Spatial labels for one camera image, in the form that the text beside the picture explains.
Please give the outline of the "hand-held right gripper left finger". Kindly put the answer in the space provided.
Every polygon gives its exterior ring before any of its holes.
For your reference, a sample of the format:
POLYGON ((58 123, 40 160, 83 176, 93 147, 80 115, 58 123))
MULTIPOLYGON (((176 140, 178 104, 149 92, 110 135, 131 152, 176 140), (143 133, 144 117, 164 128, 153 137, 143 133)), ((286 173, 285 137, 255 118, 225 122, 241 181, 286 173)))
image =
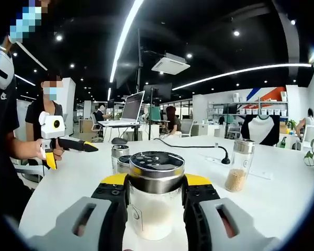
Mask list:
POLYGON ((32 250, 123 250, 128 220, 129 176, 102 180, 91 197, 82 197, 63 211, 55 227, 28 240, 32 250))

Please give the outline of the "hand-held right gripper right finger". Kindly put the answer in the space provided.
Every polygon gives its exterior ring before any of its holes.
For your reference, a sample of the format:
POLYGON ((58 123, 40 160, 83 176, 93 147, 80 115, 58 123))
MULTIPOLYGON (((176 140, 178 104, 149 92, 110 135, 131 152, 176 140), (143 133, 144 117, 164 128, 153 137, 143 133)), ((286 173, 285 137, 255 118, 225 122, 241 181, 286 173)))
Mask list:
POLYGON ((229 198, 220 198, 211 182, 185 174, 183 220, 189 250, 277 250, 280 241, 265 237, 253 218, 229 198))

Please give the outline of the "person's left hand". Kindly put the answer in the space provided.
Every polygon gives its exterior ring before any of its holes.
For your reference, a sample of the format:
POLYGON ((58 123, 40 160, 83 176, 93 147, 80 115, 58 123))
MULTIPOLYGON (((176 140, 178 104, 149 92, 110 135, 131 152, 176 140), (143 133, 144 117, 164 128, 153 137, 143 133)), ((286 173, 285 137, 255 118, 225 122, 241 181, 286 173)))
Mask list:
MULTIPOLYGON (((35 149, 36 149, 36 157, 41 160, 45 160, 43 154, 41 152, 42 139, 38 139, 35 141, 35 149)), ((62 154, 64 149, 58 144, 58 140, 55 140, 55 148, 53 149, 54 158, 56 161, 60 161, 62 159, 62 154)))

